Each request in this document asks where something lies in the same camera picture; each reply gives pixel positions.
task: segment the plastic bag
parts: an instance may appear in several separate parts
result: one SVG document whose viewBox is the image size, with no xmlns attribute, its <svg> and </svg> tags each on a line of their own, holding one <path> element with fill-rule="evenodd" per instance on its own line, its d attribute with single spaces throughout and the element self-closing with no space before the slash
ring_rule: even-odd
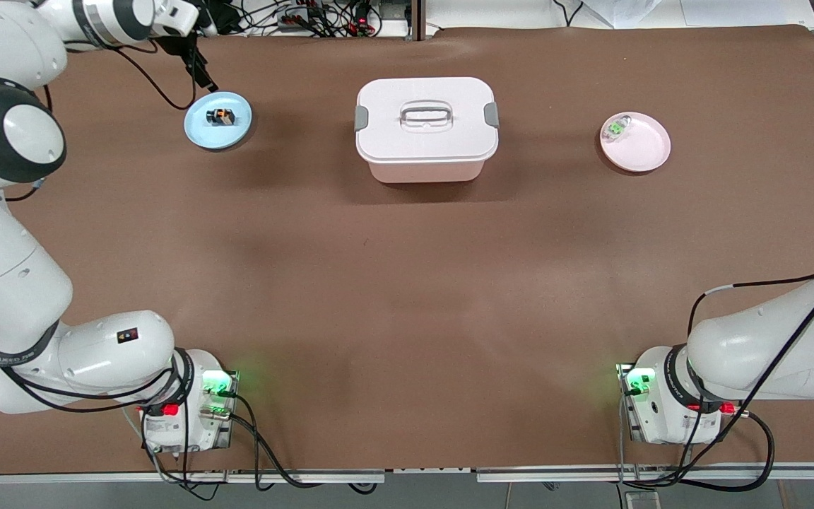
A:
<svg viewBox="0 0 814 509">
<path fill-rule="evenodd" d="M 614 28 L 633 28 L 659 2 L 661 0 L 584 0 L 586 6 Z"/>
</svg>

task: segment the blue plate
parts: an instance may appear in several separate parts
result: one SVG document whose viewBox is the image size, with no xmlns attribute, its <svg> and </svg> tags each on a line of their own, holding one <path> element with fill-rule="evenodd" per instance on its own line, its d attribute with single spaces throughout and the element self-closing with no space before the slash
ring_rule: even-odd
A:
<svg viewBox="0 0 814 509">
<path fill-rule="evenodd" d="M 213 126 L 206 120 L 206 112 L 219 107 L 235 113 L 235 123 L 230 126 Z M 187 138 L 203 148 L 214 151 L 235 145 L 247 134 L 253 119 L 249 103 L 243 97 L 230 91 L 216 91 L 200 97 L 184 116 L 184 133 Z"/>
</svg>

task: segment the white lid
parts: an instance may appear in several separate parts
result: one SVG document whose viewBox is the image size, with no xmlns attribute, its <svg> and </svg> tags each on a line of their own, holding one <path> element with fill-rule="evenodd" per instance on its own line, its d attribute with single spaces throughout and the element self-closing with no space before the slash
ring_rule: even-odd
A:
<svg viewBox="0 0 814 509">
<path fill-rule="evenodd" d="M 356 148 L 369 162 L 481 161 L 498 147 L 495 96 L 477 78 L 371 81 L 356 116 Z"/>
</svg>

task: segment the brown table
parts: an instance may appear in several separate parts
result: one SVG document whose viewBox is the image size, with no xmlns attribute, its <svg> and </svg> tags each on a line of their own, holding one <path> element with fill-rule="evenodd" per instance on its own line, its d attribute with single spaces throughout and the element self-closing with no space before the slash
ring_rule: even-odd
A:
<svg viewBox="0 0 814 509">
<path fill-rule="evenodd" d="M 296 468 L 617 461 L 614 365 L 685 341 L 704 289 L 814 271 L 814 37 L 796 26 L 507 31 L 429 42 L 205 42 L 251 100 L 253 137 L 207 153 L 115 54 L 52 84 L 65 166 L 13 212 L 74 283 L 64 319 L 152 309 L 177 344 L 242 371 Z M 167 93 L 180 62 L 133 54 Z M 471 75 L 501 141 L 468 184 L 388 187 L 353 147 L 373 78 Z M 630 177 L 600 159 L 607 116 L 673 140 Z M 10 189 L 9 194 L 23 192 Z M 784 289 L 713 296 L 701 316 Z M 814 462 L 814 402 L 759 402 L 779 461 Z M 749 424 L 709 461 L 760 461 Z M 194 468 L 247 468 L 241 435 Z M 676 447 L 633 445 L 668 462 Z M 0 414 L 0 474 L 149 471 L 119 412 Z"/>
</svg>

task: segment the gray floor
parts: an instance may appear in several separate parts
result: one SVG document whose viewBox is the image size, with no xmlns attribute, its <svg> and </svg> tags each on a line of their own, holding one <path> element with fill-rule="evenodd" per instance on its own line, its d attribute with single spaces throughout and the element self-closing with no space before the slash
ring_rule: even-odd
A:
<svg viewBox="0 0 814 509">
<path fill-rule="evenodd" d="M 786 505 L 781 502 L 781 486 L 776 481 L 750 493 L 715 493 L 675 486 L 661 491 L 659 496 L 665 509 L 814 509 L 814 481 L 789 481 L 785 487 Z M 268 493 L 258 493 L 252 486 L 236 484 L 223 486 L 210 503 L 165 484 L 11 484 L 0 486 L 0 508 L 187 509 L 212 505 L 261 509 L 501 509 L 506 495 L 506 484 L 478 484 L 469 474 L 389 474 L 370 496 L 356 495 L 347 486 L 310 490 L 276 486 Z M 620 505 L 613 484 L 565 483 L 553 492 L 542 484 L 513 484 L 510 507 L 614 509 Z"/>
</svg>

